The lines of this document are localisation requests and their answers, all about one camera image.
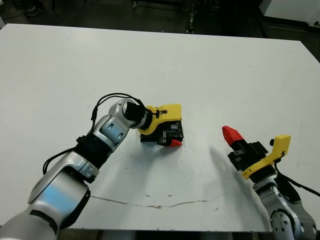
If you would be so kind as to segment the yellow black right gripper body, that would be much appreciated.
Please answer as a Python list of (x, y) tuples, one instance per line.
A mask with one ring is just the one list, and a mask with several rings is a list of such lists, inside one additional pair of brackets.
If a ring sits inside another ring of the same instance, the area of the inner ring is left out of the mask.
[(226, 142), (233, 150), (228, 154), (233, 166), (237, 171), (242, 171), (244, 179), (256, 183), (275, 173), (273, 163), (288, 154), (291, 136), (277, 135), (272, 140), (271, 153), (259, 141), (248, 143), (239, 134), (228, 134)]

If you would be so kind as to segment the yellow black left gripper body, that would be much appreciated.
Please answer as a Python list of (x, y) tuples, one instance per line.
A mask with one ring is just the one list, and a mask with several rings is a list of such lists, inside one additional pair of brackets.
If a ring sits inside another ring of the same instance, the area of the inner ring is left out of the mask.
[(170, 147), (172, 140), (183, 142), (182, 107), (180, 104), (147, 106), (146, 119), (138, 129), (140, 142)]

